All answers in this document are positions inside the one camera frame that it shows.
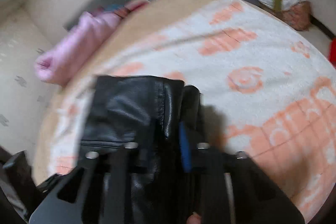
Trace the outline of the right hand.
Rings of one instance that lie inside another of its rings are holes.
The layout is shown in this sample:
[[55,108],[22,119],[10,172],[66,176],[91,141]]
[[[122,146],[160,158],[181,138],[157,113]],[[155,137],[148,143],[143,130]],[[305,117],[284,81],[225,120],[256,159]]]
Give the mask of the right hand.
[[188,217],[186,224],[201,224],[202,217],[198,215],[196,212],[193,212],[193,214]]

